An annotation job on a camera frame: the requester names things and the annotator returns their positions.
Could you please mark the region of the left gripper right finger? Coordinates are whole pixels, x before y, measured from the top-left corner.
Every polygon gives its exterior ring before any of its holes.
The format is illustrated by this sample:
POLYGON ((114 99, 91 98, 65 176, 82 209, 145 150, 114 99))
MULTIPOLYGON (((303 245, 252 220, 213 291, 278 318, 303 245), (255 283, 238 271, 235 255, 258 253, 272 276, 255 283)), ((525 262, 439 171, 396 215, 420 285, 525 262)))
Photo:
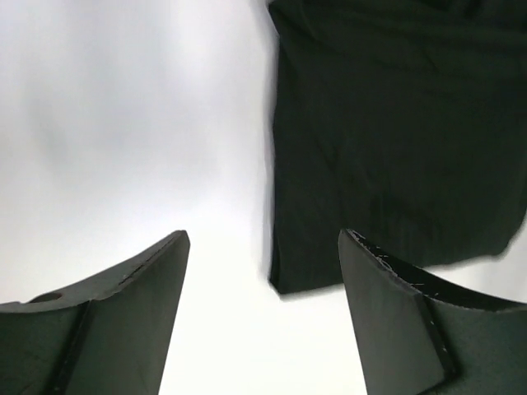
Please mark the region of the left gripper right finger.
POLYGON ((338 239, 369 395, 525 395, 526 306, 338 239))

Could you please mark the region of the black tank top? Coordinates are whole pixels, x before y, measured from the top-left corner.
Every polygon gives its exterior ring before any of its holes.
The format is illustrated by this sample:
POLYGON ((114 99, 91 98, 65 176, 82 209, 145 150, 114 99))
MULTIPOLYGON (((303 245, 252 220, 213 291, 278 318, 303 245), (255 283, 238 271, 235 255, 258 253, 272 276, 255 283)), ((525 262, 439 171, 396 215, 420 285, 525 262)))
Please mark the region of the black tank top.
POLYGON ((282 294, 342 282, 355 230, 418 267, 498 256, 526 212, 523 1, 273 1, 282 294))

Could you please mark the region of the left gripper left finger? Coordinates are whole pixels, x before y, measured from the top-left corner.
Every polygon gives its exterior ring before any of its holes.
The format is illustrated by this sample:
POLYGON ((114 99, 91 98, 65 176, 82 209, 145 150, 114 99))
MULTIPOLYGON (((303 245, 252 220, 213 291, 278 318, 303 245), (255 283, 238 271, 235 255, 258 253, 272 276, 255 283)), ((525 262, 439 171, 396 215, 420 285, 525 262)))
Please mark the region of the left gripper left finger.
POLYGON ((70 286, 1 307, 1 392, 157 394, 189 258, 177 230, 70 286))

